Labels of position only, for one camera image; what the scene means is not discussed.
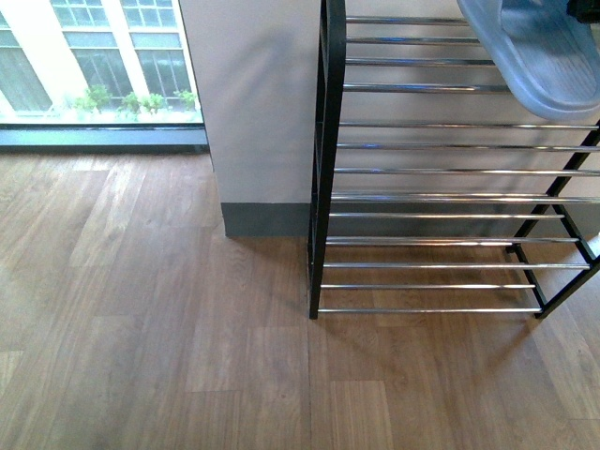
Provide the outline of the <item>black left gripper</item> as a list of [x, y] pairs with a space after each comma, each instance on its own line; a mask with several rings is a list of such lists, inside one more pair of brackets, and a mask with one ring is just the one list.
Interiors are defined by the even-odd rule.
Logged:
[[599, 22], [600, 0], [569, 0], [567, 14], [579, 22]]

